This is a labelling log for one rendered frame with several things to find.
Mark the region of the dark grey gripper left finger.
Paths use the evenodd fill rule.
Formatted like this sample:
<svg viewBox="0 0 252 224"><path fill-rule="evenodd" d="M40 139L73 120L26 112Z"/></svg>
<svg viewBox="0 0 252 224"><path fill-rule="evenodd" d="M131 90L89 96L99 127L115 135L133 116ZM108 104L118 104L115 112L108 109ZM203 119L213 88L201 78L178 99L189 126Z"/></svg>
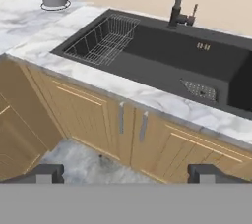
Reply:
<svg viewBox="0 0 252 224"><path fill-rule="evenodd" d="M8 179L16 184L63 184L63 164L39 164L25 175Z"/></svg>

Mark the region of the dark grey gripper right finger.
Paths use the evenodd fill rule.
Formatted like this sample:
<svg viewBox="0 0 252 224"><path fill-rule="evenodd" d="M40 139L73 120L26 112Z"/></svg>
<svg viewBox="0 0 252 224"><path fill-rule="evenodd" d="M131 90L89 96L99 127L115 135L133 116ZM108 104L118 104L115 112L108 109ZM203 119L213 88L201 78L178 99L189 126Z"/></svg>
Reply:
<svg viewBox="0 0 252 224"><path fill-rule="evenodd" d="M244 183L245 180L225 174L213 164L189 164L188 168L189 183Z"/></svg>

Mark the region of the light wood cupboard door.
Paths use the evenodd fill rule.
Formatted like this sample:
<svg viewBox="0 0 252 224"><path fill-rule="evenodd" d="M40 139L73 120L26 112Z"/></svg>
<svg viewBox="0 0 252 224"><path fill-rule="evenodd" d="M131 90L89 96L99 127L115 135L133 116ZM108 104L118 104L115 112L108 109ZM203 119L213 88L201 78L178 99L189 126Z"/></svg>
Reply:
<svg viewBox="0 0 252 224"><path fill-rule="evenodd" d="M145 138L139 141L144 112L135 112L131 166L162 183L186 183L189 164L213 164L224 173L252 179L252 151L246 151L171 123L149 112Z"/></svg>
<svg viewBox="0 0 252 224"><path fill-rule="evenodd" d="M36 85L66 137L130 165L135 109L80 82L32 64L22 69ZM124 132L119 134L119 104L124 102Z"/></svg>

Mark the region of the light wood corner cupboard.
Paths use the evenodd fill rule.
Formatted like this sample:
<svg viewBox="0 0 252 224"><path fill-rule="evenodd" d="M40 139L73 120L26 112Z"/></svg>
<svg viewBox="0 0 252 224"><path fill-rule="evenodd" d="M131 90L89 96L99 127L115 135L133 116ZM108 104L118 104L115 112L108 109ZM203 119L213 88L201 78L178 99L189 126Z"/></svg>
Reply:
<svg viewBox="0 0 252 224"><path fill-rule="evenodd" d="M0 181L24 175L63 139L22 65L0 56Z"/></svg>

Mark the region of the black kitchen sink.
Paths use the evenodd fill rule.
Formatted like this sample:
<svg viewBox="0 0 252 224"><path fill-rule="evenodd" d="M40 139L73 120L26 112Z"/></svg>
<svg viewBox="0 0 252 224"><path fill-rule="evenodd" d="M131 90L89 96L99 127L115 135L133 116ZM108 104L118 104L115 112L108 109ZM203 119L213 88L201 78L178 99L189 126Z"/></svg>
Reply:
<svg viewBox="0 0 252 224"><path fill-rule="evenodd" d="M139 19L133 40L109 64L64 49L112 14ZM55 47L60 57L252 120L252 38L108 9Z"/></svg>

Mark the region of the dark grey sink tap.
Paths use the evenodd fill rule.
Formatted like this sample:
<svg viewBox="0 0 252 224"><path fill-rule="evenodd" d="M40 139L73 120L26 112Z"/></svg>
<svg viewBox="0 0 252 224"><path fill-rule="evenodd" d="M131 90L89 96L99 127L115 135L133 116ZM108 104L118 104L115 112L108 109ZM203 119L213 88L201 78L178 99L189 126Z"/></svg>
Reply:
<svg viewBox="0 0 252 224"><path fill-rule="evenodd" d="M176 28L178 24L192 27L195 23L195 13L197 11L198 5L194 6L193 14L191 16L187 16L181 13L181 3L182 0L175 0L174 5L171 9L170 19L168 23L171 28Z"/></svg>

